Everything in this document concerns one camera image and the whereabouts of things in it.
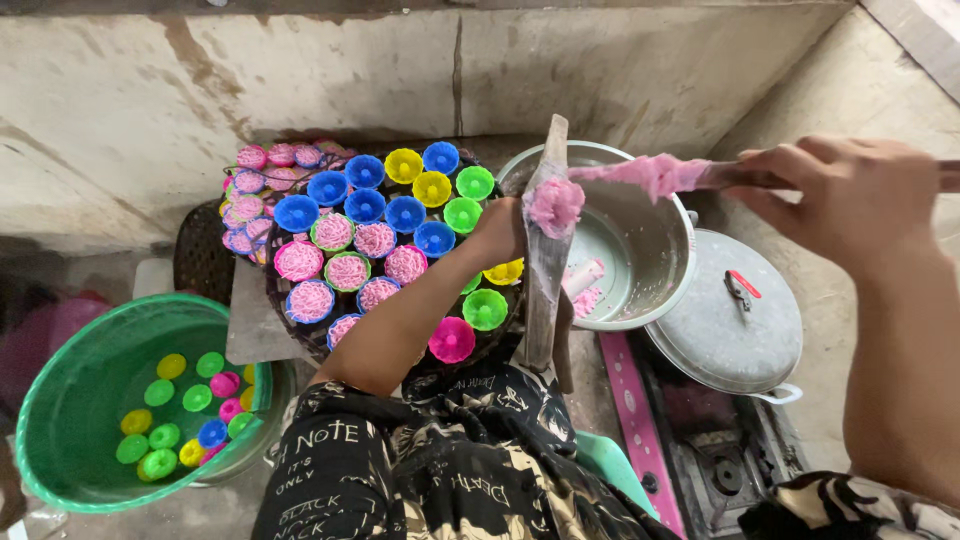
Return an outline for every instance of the pot handle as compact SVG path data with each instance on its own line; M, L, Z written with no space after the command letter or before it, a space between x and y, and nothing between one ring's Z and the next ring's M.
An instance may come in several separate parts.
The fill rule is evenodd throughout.
M780 384L774 386L773 390L784 390L790 393L786 396L783 396L782 398L768 396L766 394L747 394L747 395L753 396L755 398L760 398L761 400L772 403L773 405L783 405L783 404L793 403L804 396L804 392L803 390L800 389L800 386L794 386L793 384L788 384L786 382L781 382Z

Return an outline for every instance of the hand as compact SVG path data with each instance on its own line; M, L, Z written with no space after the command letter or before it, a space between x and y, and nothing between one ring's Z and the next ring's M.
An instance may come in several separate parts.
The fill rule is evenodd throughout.
M773 173L803 192L796 204L771 191L734 187L784 236L837 263L855 279L903 258L939 250L931 215L940 191L936 161L889 140L806 136L740 154L748 170Z
M520 216L520 199L488 201L473 233L464 242L483 270L523 257L527 234Z

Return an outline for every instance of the pot lid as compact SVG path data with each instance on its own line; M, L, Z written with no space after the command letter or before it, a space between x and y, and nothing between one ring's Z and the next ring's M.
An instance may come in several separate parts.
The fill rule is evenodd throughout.
M707 386L765 392L800 361L800 308L767 259L729 236L697 229L693 283L647 326L677 367Z

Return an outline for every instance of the black woven basket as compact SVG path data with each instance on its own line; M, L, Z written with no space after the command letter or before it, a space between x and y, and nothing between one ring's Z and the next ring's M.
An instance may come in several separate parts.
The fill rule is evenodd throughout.
M190 210L180 224L174 250L174 288L191 290L230 305L233 294L233 252L224 248L226 228L220 201L207 201Z
M422 148L416 150L418 153L422 154ZM380 158L380 160L384 160L387 157L386 153L375 155ZM456 178L456 175L459 174L463 168L473 165L480 165L480 161L470 151L461 148L460 165L453 174L448 176L450 178ZM400 195L410 195L410 190L410 185L396 184L390 180L390 178L384 179L383 184L378 188L378 191L383 194L388 201L393 200L395 197ZM306 187L304 187L301 191L305 194ZM493 193L491 193L488 199L497 199L502 196L503 193L500 191L500 186L495 184ZM334 211L345 213L343 204L335 207ZM441 220L443 207L426 209L426 212L427 220ZM413 237L414 236L412 233L397 233L396 245L399 246L403 244L412 244L414 241ZM464 239L465 238L461 234L458 234L456 245L460 245ZM280 318L280 321L283 323L284 328L287 329L287 332L289 332L292 337L297 339L308 351L310 351L314 358L316 358L319 362L323 362L326 359L326 356L330 353L330 349L326 346L327 328L338 317L348 313L359 313L359 310L356 307L356 293L338 292L336 304L334 305L333 310L323 321L309 325L304 325L302 323L293 321L293 319L288 317L286 314L286 299L287 294L290 292L290 289L294 287L295 283L291 283L290 281L282 278L274 268L274 254L280 246L291 241L293 241L293 234L284 231L275 222L273 227L270 229L270 236L267 240L267 264L264 266L264 272L267 276L267 296L270 298L270 303L274 306L276 315ZM378 258L370 261L372 277L383 276L383 260L383 258ZM476 347L474 347L473 353L471 353L470 356L462 362L449 364L449 368L458 369L470 365L476 360L486 356L487 353L498 342L500 342L503 336L513 325L514 321L517 320L517 317L523 312L523 287L525 286L525 283L526 270L524 270L523 279L521 279L520 283L515 285L494 285L486 281L486 279L481 282L481 285L478 285L477 288L480 288L481 286L484 288L490 288L503 295L503 297L507 300L507 318L504 320L503 324L492 331L474 331L476 335ZM462 305L465 298L466 295L461 295L457 299L457 303L450 309L447 315L462 317ZM434 358L429 351L426 351L424 360L432 360L434 362L441 363L439 360Z

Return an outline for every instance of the gas stove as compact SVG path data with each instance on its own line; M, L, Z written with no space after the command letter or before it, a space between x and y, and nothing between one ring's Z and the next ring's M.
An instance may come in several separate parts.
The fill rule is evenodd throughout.
M782 412L691 379L643 330L600 343L631 465L660 522L691 540L742 537L737 518L804 470Z

